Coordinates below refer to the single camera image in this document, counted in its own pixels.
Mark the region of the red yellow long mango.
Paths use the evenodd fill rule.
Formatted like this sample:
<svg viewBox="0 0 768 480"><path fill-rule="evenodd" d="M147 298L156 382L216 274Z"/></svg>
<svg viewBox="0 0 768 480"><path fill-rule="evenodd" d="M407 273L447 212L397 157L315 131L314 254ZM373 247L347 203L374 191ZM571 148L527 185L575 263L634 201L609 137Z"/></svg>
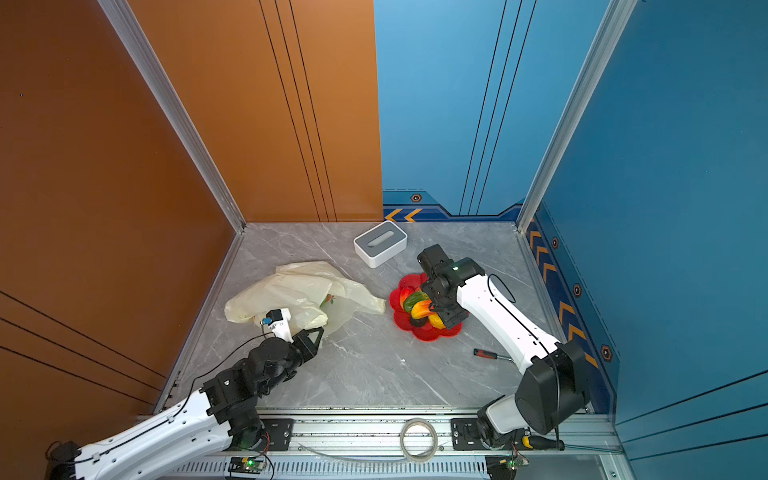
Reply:
<svg viewBox="0 0 768 480"><path fill-rule="evenodd" d="M410 310L411 318L414 321L416 320L421 321L423 319L428 319L433 314L434 314L434 311L432 310L431 300L421 300L415 303Z"/></svg>

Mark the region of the yellow bell pepper fruit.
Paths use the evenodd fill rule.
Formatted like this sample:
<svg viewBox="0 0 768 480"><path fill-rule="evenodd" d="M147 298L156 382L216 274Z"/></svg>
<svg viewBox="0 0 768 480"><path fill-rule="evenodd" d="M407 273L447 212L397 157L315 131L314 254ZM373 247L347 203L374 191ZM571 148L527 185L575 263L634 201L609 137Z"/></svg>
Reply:
<svg viewBox="0 0 768 480"><path fill-rule="evenodd" d="M433 328L438 329L438 330L445 329L445 325L444 325L444 323L443 323L443 321L442 321L442 319L440 318L439 315L432 314L432 315L430 315L428 317L428 320L429 320L429 322L430 322L430 324L432 325Z"/></svg>

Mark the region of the cream plastic bag orange prints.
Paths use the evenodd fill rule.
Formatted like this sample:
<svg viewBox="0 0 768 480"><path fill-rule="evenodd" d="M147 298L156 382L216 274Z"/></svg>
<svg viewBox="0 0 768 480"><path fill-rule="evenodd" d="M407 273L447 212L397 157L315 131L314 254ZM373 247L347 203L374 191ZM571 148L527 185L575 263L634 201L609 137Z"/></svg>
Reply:
<svg viewBox="0 0 768 480"><path fill-rule="evenodd" d="M320 306L327 294L334 302ZM274 274L228 300L224 314L232 323L259 323L268 311L281 308L290 310L291 333L323 327L331 334L358 312L384 313L386 302L331 264L310 261L278 266Z"/></svg>

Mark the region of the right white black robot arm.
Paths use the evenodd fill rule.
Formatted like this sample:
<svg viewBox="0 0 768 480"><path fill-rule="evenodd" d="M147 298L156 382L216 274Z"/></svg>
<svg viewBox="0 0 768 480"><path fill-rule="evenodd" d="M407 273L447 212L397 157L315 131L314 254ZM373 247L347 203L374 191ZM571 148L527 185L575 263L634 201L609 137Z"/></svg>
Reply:
<svg viewBox="0 0 768 480"><path fill-rule="evenodd" d="M426 274L421 290L425 305L411 308L412 323L425 322L444 330L473 316L496 338L521 373L513 395L502 396L477 413L477 428L484 444L501 448L563 451L559 425L590 403L590 363L575 341L560 342L528 319L499 288L501 280L486 273L470 258L455 261L441 246L418 255Z"/></svg>

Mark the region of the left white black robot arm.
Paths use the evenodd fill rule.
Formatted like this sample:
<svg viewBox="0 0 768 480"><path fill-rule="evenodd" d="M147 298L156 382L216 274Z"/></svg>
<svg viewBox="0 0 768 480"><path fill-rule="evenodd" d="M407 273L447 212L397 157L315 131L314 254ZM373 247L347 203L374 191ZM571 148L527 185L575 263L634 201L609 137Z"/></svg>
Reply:
<svg viewBox="0 0 768 480"><path fill-rule="evenodd" d="M82 447L57 445L47 453L45 477L157 479L226 450L242 432L263 429L258 401L317 355L323 333L317 327L289 340L269 337L180 403L134 427Z"/></svg>

